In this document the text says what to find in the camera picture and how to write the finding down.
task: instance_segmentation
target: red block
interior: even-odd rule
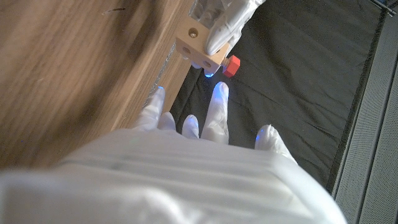
[[[239,66],[241,66],[241,60],[235,55],[232,55],[228,60],[229,64],[227,67],[224,67],[223,74],[228,78],[231,78],[235,75],[236,71],[238,71]]]

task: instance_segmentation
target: wooden table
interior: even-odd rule
[[[0,167],[48,167],[129,127],[158,84],[169,110],[190,63],[162,67],[192,2],[1,1]]]

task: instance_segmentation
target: hole in wooden block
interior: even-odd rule
[[[191,29],[188,30],[188,34],[190,37],[195,38],[199,35],[199,32],[196,28],[192,27]]]
[[[207,61],[204,61],[203,63],[204,63],[207,67],[209,67],[209,68],[211,67],[210,63],[208,63]]]
[[[191,51],[186,47],[183,47],[182,50],[187,54],[191,54]]]

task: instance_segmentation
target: black cloth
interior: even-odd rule
[[[230,54],[237,74],[191,68],[171,109],[177,130],[194,114],[202,129],[213,87],[229,86],[229,143],[254,148],[273,125],[310,175],[326,186],[380,10],[368,0],[268,0]]]

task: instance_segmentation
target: gloved hand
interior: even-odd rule
[[[132,129],[46,172],[0,175],[0,223],[346,223],[273,127],[256,138],[265,151],[226,145],[225,83],[213,91],[202,139],[196,117],[181,135],[170,113],[160,115],[164,98],[159,88]]]
[[[266,0],[198,0],[192,17],[210,29],[205,52],[215,54],[229,43],[227,55],[242,36],[245,23]]]
[[[228,94],[228,86],[223,82],[217,83],[211,96],[205,125],[201,134],[202,139],[228,144]],[[159,87],[152,96],[150,103],[141,111],[133,130],[175,132],[175,121],[170,112],[160,115],[163,110],[164,98],[165,91],[162,87]],[[189,139],[199,138],[198,120],[194,115],[190,115],[185,119],[182,126],[182,136]],[[276,152],[297,164],[279,136],[278,131],[271,125],[265,125],[259,130],[255,149]]]

